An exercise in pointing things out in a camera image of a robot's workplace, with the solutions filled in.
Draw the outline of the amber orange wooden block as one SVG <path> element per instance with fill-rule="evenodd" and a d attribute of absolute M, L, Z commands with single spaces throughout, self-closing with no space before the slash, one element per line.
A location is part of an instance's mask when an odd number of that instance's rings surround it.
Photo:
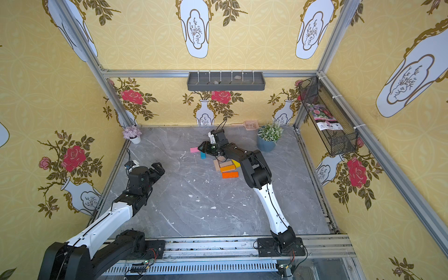
<path fill-rule="evenodd" d="M 236 170 L 236 166 L 234 164 L 228 165 L 228 166 L 224 166 L 224 167 L 220 168 L 220 171 L 222 173 L 232 172 L 234 170 Z"/>

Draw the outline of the yellow wooden block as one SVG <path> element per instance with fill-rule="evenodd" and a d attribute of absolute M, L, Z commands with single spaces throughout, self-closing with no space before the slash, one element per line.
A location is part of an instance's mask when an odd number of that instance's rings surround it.
<path fill-rule="evenodd" d="M 236 168 L 241 167 L 240 163 L 236 160 L 232 160 L 233 164 L 235 165 Z"/>

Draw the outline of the red orange wooden block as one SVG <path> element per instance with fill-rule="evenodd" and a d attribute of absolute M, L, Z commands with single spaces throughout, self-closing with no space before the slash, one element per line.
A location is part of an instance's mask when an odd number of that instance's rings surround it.
<path fill-rule="evenodd" d="M 239 172 L 238 171 L 229 171 L 229 172 L 223 172 L 222 178 L 223 179 L 232 179 L 232 178 L 238 178 Z"/>

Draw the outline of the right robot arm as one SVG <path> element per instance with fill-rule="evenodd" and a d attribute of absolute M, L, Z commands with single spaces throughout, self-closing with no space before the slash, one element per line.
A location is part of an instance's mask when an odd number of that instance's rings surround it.
<path fill-rule="evenodd" d="M 208 133 L 198 150 L 212 156 L 223 156 L 240 163 L 247 185 L 259 197 L 267 214 L 270 232 L 281 254 L 290 252 L 296 244 L 296 234 L 282 213 L 274 193 L 272 172 L 260 150 L 245 150 L 229 142 L 223 129 Z"/>

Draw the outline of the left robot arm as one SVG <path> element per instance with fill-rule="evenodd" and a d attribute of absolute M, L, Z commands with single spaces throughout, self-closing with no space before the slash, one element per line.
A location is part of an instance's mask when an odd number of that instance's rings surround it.
<path fill-rule="evenodd" d="M 140 231 L 126 230 L 107 246 L 104 242 L 147 205 L 154 184 L 164 174 L 165 170 L 159 162 L 149 168 L 131 167 L 128 186 L 106 213 L 67 242 L 55 242 L 45 251 L 38 278 L 95 280 L 129 255 L 149 254 L 156 257 L 158 251 L 148 248 L 145 234 Z"/>

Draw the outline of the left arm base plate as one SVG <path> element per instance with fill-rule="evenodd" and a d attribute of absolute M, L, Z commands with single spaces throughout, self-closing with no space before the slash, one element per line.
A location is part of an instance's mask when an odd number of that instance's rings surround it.
<path fill-rule="evenodd" d="M 145 260 L 161 260 L 165 251 L 165 240 L 145 240 L 141 257 Z"/>

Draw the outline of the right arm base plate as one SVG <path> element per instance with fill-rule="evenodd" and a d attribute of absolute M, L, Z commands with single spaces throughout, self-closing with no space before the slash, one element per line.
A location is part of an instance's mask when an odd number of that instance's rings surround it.
<path fill-rule="evenodd" d="M 306 255 L 301 238 L 296 238 L 291 244 L 281 245 L 274 238 L 258 238 L 253 247 L 259 257 L 303 257 Z"/>

